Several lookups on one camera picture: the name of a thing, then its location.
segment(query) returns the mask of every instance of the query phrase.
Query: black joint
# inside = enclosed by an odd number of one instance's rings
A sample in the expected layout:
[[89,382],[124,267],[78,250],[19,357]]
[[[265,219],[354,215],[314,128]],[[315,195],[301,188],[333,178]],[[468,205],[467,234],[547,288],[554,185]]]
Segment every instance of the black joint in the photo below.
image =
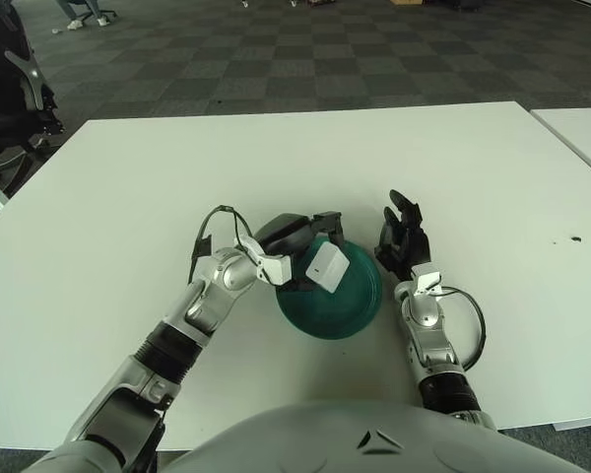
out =
[[452,414],[480,411],[480,404],[464,374],[443,372],[425,378],[419,384],[423,406],[431,411]]
[[136,352],[135,358],[158,375],[180,384],[201,350],[194,340],[160,322]]

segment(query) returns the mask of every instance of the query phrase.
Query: table surface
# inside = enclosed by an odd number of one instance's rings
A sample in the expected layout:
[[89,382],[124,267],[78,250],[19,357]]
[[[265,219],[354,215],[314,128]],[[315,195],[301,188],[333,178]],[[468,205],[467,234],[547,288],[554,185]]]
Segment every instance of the table surface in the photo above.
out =
[[591,108],[532,110],[532,114],[591,167]]
[[[340,210],[371,252],[390,188],[420,203],[444,282],[484,309],[469,379],[496,424],[591,417],[591,169],[516,103],[102,120],[0,212],[0,446],[62,442],[182,291],[215,205],[252,229]],[[230,218],[211,230],[232,243]],[[383,278],[381,311],[341,341],[293,328],[257,284],[186,378],[161,447],[305,400],[418,402]],[[445,310],[469,354],[472,311]]]

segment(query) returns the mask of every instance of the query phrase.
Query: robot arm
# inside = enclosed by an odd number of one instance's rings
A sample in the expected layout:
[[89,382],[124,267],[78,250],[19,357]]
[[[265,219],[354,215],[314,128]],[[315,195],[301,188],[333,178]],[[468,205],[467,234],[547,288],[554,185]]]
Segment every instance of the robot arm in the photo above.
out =
[[[222,209],[233,212],[230,207]],[[236,300],[256,280],[286,285],[292,279],[292,259],[318,232],[343,241],[340,216],[329,213],[312,220],[293,215],[285,220],[280,216],[261,229],[258,241],[237,235],[237,247],[210,254],[171,311],[79,417],[64,444],[27,471],[149,471],[164,435],[166,410]],[[294,238],[295,232],[305,234],[305,238]],[[200,242],[206,254],[210,238]],[[284,253],[268,250],[271,254],[267,254],[266,249],[277,242],[282,242]]]
[[438,303],[443,295],[441,275],[430,262],[427,235],[421,229],[421,210],[395,190],[390,191],[390,198],[401,212],[401,221],[392,209],[385,208],[385,224],[375,254],[400,280],[394,299],[423,405],[494,429],[493,420],[480,409],[466,370],[444,332],[444,313]]

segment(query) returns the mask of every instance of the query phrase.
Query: black office chair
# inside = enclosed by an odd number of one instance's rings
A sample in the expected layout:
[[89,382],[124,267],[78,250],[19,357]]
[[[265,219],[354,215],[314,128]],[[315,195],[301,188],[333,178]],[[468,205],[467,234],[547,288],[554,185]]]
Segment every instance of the black office chair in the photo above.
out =
[[[85,23],[88,18],[94,16],[94,12],[90,9],[90,6],[86,2],[86,0],[68,0],[68,3],[72,3],[73,5],[85,5],[85,7],[88,9],[86,13],[84,13],[83,15],[79,15],[79,17],[77,17],[77,19],[81,20],[83,23]],[[118,14],[115,10],[100,10],[100,12],[103,15],[106,15],[108,19],[109,17],[118,18]]]
[[[45,136],[62,133],[63,125],[55,117],[57,106],[47,86],[24,26],[9,1],[0,0],[0,154],[20,146],[23,151],[0,164],[2,171],[17,168],[3,191],[11,197],[24,182],[33,161],[45,162],[58,149]],[[43,137],[34,146],[34,135]]]

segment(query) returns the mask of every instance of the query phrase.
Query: robot logo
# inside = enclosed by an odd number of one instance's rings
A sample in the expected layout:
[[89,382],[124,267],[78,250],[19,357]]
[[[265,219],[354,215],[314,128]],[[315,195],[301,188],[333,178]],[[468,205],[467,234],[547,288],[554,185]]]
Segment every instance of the robot logo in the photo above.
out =
[[400,455],[405,447],[380,430],[367,431],[357,445],[364,455]]

